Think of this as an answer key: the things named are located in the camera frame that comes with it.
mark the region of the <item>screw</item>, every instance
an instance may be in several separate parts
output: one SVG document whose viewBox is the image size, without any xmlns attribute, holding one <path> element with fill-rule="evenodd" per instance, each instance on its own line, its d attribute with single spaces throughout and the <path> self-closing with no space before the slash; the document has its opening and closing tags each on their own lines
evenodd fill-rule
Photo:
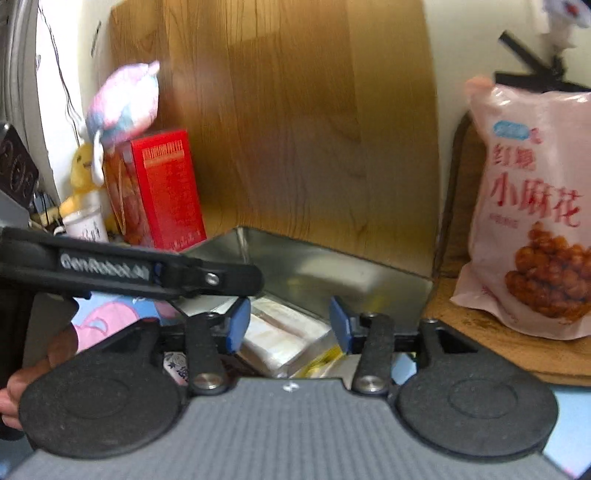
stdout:
<svg viewBox="0 0 591 480">
<path fill-rule="evenodd" d="M 375 313 L 375 312 L 364 312 L 361 315 L 359 315 L 359 324 L 362 327 L 370 328 L 371 325 L 372 325 L 372 322 L 377 317 L 379 317 L 379 313 Z"/>
<path fill-rule="evenodd" d="M 299 388 L 300 386 L 296 382 L 289 382 L 283 385 L 283 390 L 285 390 L 288 393 L 295 392 Z"/>
<path fill-rule="evenodd" d="M 355 390 L 362 393 L 376 393 L 386 387 L 386 382 L 375 375 L 365 375 L 355 379 Z"/>
<path fill-rule="evenodd" d="M 206 273 L 205 283 L 207 285 L 211 285 L 212 287 L 217 287 L 220 284 L 220 277 L 218 277 L 215 273 Z"/>
<path fill-rule="evenodd" d="M 223 383 L 222 377 L 218 374 L 199 374 L 193 378 L 193 385 L 201 390 L 213 390 Z"/>
</svg>

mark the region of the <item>black stand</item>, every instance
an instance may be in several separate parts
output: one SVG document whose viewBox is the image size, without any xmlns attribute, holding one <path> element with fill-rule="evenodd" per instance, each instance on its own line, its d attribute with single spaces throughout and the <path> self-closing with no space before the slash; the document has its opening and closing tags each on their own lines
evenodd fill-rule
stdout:
<svg viewBox="0 0 591 480">
<path fill-rule="evenodd" d="M 566 68 L 563 65 L 562 57 L 554 55 L 552 64 L 548 67 L 544 65 L 539 57 L 519 43 L 509 32 L 503 32 L 499 37 L 499 41 L 504 43 L 533 73 L 495 72 L 495 83 L 520 88 L 533 93 L 591 92 L 591 89 L 585 85 L 564 81 Z"/>
</svg>

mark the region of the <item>metal bolt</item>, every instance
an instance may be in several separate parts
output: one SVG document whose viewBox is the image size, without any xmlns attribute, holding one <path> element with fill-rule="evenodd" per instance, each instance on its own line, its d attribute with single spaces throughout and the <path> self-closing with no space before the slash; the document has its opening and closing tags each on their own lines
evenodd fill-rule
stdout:
<svg viewBox="0 0 591 480">
<path fill-rule="evenodd" d="M 375 375 L 365 375 L 355 379 L 355 390 L 363 393 L 376 393 L 386 387 L 386 382 Z"/>
<path fill-rule="evenodd" d="M 220 284 L 220 277 L 218 277 L 215 273 L 206 273 L 205 283 L 211 285 L 212 287 L 217 287 Z"/>
<path fill-rule="evenodd" d="M 295 392 L 299 388 L 300 388 L 300 386 L 296 382 L 289 382 L 289 383 L 286 383 L 285 385 L 283 385 L 283 390 L 285 390 L 288 393 Z"/>
<path fill-rule="evenodd" d="M 193 385 L 201 390 L 213 390 L 223 383 L 223 378 L 218 374 L 199 374 L 193 378 Z"/>
</svg>

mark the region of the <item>gray ribbed plate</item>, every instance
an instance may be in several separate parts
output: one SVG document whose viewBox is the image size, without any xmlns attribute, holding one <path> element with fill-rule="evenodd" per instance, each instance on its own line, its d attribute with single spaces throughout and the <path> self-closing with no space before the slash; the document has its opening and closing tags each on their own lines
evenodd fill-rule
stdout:
<svg viewBox="0 0 591 480">
<path fill-rule="evenodd" d="M 164 437 L 129 455 L 71 460 L 37 452 L 11 480 L 556 480 L 541 455 L 478 464 L 424 446 L 386 402 L 340 380 L 245 378 L 195 398 Z"/>
</svg>

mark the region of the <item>pink plush toy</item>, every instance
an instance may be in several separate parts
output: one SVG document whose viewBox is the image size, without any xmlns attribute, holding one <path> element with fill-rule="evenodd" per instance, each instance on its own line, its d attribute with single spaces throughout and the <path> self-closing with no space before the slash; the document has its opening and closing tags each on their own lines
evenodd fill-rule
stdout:
<svg viewBox="0 0 591 480">
<path fill-rule="evenodd" d="M 94 145 L 92 180 L 104 181 L 104 149 L 145 132 L 158 113 L 160 63 L 138 63 L 121 67 L 95 95 L 86 114 L 86 131 Z"/>
</svg>

